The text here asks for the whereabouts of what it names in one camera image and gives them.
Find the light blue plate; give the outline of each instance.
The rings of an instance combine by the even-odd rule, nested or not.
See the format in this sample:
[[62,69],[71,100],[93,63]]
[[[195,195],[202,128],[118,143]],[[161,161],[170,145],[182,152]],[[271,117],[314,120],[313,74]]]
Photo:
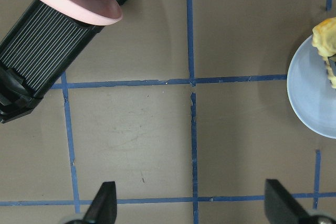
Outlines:
[[336,138],[336,90],[324,61],[311,45],[312,36],[294,54],[287,75],[287,92],[299,119],[316,133]]

